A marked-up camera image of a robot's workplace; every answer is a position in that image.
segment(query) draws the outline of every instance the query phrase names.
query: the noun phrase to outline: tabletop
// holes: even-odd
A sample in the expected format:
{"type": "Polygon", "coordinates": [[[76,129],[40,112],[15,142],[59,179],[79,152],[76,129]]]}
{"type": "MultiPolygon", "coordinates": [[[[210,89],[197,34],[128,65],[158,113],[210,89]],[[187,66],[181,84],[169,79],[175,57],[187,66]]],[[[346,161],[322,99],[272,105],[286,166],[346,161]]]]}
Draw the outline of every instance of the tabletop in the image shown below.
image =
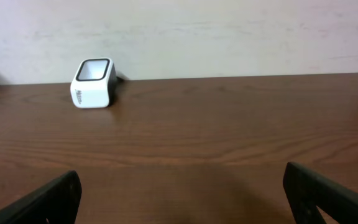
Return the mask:
{"type": "Polygon", "coordinates": [[[0,86],[0,208],[70,169],[77,223],[294,223],[288,161],[358,192],[358,73],[129,81],[91,110],[69,89],[0,86]]]}

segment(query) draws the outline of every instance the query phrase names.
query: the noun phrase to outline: wood grain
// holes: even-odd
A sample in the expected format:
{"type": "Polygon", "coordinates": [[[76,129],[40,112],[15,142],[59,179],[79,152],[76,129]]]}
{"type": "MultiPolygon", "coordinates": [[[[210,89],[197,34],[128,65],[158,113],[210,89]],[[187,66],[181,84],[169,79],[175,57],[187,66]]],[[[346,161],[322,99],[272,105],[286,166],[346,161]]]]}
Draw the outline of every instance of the wood grain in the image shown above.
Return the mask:
{"type": "Polygon", "coordinates": [[[358,191],[358,73],[0,86],[0,208],[75,169],[77,223],[293,223],[288,161],[358,191]]]}

